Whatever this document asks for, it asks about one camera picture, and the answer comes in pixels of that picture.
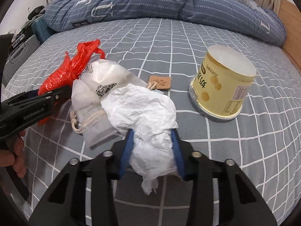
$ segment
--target yellow container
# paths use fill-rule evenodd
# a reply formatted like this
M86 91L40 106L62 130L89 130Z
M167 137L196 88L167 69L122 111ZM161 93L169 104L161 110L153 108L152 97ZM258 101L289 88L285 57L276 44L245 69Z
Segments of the yellow container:
M210 46L190 84L190 96L211 117L231 120L241 112L255 75L256 68L243 54L226 46Z

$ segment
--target screw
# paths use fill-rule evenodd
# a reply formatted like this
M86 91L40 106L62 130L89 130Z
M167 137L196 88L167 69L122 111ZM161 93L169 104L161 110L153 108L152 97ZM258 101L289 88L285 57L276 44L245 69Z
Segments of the screw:
M110 150L107 150L107 151L103 152L102 155L104 157L111 157L113 155L113 152Z
M234 162L233 160L231 160L231 159L228 159L228 160L226 160L226 164L227 164L228 166L234 166L234 165L235 165L235 162Z
M198 151L194 151L192 152L191 154L194 158L200 158L202 156L202 153L201 152L198 152Z
M72 158L72 159L69 161L69 164L71 164L71 165L76 165L77 163L79 163L79 159L77 159L77 158Z

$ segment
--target gray plaid bed sheet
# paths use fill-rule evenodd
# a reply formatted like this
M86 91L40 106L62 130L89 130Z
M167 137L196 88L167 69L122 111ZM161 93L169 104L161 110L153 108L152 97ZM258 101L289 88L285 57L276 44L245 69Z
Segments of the gray plaid bed sheet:
M131 19L96 23L53 35L16 72L2 100L37 89L62 63L64 52L76 53L81 41L101 40L106 58L120 63L144 81L150 75L172 77L166 92L177 109L179 135L210 159L234 159L272 210L278 224L301 195L301 77L275 45L239 33L170 19ZM188 98L188 85L207 48L219 44L246 55L257 75L242 113L228 123L200 115ZM123 139L112 136L91 150L70 124L67 102L49 121L33 125L25 137L26 182L31 200L23 206L29 217L43 193L71 158L96 157ZM129 169L113 183L121 226L185 225L192 191L190 182L159 178L157 194L141 189L142 178ZM86 220L91 225L91 181L87 182ZM214 183L214 225L218 223L218 187Z

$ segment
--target nutrition label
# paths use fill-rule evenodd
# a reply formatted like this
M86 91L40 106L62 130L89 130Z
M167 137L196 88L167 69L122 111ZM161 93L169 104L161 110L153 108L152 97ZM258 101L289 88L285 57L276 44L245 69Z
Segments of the nutrition label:
M235 114L241 106L241 104L240 104L241 101L242 100L237 100L237 101L231 100L231 101L229 101L227 106L225 107L224 111L222 112L222 115L229 116L229 115Z

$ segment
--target wooden headboard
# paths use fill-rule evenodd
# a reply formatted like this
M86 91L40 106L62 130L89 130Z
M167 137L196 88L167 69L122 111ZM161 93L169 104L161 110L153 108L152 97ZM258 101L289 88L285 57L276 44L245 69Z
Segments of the wooden headboard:
M293 3L281 0L279 18L287 32L282 50L301 74L301 13Z

